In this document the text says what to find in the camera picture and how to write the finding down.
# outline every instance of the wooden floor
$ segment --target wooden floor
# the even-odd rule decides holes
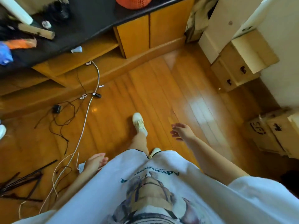
[[[242,128],[245,118],[254,117],[259,111],[258,105],[244,107],[240,104],[242,99],[236,94],[218,90],[206,57],[198,47],[194,48],[195,45],[153,59],[98,89],[102,98],[94,99],[90,106],[78,148],[79,163],[95,153],[106,152],[112,159],[124,151],[136,133],[131,122],[132,114],[140,112],[148,130],[150,151],[155,147],[175,150],[185,159],[196,163],[185,144],[174,140],[169,134],[172,123],[182,122],[249,174],[277,179],[284,171],[280,167],[287,166],[291,159],[259,152],[247,140]],[[69,140],[67,154],[73,153],[78,143],[89,99],[74,102],[76,108],[80,102],[82,105],[74,120],[62,129],[62,134]],[[34,129],[47,111],[40,110],[4,121],[7,135],[0,141],[0,182],[18,171],[24,176],[55,159],[61,161],[65,157],[65,140],[49,131],[49,123],[53,118],[51,114]],[[59,114],[57,121],[62,124],[72,115],[73,107],[68,105]],[[60,127],[54,124],[52,127],[54,132],[59,133]],[[72,162],[72,172],[61,181],[58,190],[76,178],[76,158]],[[52,187],[55,167],[56,164],[43,171],[42,181],[32,197],[44,199],[47,196]],[[30,187],[23,186],[17,194],[26,196],[29,191]],[[1,223],[11,223],[18,219],[20,203],[0,199]],[[39,203],[25,203],[22,217],[37,214],[39,207]]]

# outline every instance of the person's hand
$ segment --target person's hand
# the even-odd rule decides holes
[[[196,137],[191,128],[183,123],[171,124],[172,131],[170,131],[172,137],[175,137],[178,141],[185,141],[192,137]]]
[[[90,157],[84,165],[85,172],[96,173],[99,168],[104,166],[108,162],[108,157],[105,157],[106,153],[98,153]]]

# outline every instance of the person's arm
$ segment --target person's arm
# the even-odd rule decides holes
[[[249,175],[196,137],[188,125],[172,124],[172,129],[170,132],[172,137],[186,143],[188,148],[193,151],[200,168],[206,175],[225,185],[239,177]]]
[[[98,169],[105,165],[108,158],[105,153],[99,153],[89,158],[85,165],[83,172],[76,178],[76,180],[69,186],[67,191],[58,198],[52,210],[59,210],[65,205],[90,179],[97,173]]]

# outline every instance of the blue plastic bag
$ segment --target blue plastic bag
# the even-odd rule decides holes
[[[13,62],[13,57],[11,55],[10,49],[3,42],[0,42],[0,64],[6,65],[9,62]]]

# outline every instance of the orange basket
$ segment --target orange basket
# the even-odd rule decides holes
[[[141,9],[146,7],[151,0],[116,0],[116,2],[126,9]]]

